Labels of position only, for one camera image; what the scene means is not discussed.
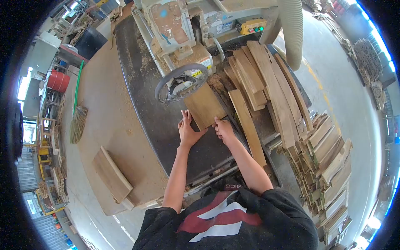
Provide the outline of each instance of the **blue sticker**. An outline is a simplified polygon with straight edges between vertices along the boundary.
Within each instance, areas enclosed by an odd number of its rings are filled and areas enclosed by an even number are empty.
[[[161,34],[161,35],[167,41],[168,44],[171,44],[170,41],[168,41],[168,37],[166,37],[164,34]]]
[[[167,11],[165,9],[162,10],[161,13],[160,13],[160,16],[161,17],[166,17],[167,16]]]

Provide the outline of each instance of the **yellow control box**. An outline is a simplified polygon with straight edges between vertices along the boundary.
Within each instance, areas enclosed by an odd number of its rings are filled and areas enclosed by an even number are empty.
[[[267,21],[262,16],[256,15],[237,19],[235,28],[241,35],[248,35],[263,31],[266,25]]]

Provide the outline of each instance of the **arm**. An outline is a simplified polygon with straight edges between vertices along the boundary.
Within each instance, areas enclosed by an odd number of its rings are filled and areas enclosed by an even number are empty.
[[[215,117],[215,123],[212,126],[218,138],[222,139],[235,158],[249,189],[253,190],[259,196],[265,191],[273,189],[274,187],[267,173],[251,157],[242,143],[236,138],[230,123],[228,121],[221,121]]]
[[[189,110],[182,111],[182,120],[178,123],[180,145],[176,149],[176,158],[172,166],[164,193],[163,207],[173,208],[178,214],[182,208],[182,199],[186,186],[186,169],[191,147],[207,132],[207,129],[194,132],[190,123],[192,116]]]

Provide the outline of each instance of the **flexible duct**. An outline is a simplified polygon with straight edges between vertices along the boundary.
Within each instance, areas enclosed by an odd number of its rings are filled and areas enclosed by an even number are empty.
[[[278,0],[282,21],[287,63],[296,71],[303,54],[303,10],[301,0]]]

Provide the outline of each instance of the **green broom handle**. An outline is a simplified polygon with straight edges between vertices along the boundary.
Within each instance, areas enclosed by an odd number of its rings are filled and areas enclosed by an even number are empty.
[[[78,88],[79,88],[80,73],[82,72],[82,68],[83,68],[83,62],[84,61],[82,60],[82,62],[80,63],[78,80],[76,81],[75,101],[74,101],[74,108],[72,109],[72,116],[74,116],[75,108],[76,108],[76,105],[78,104]]]

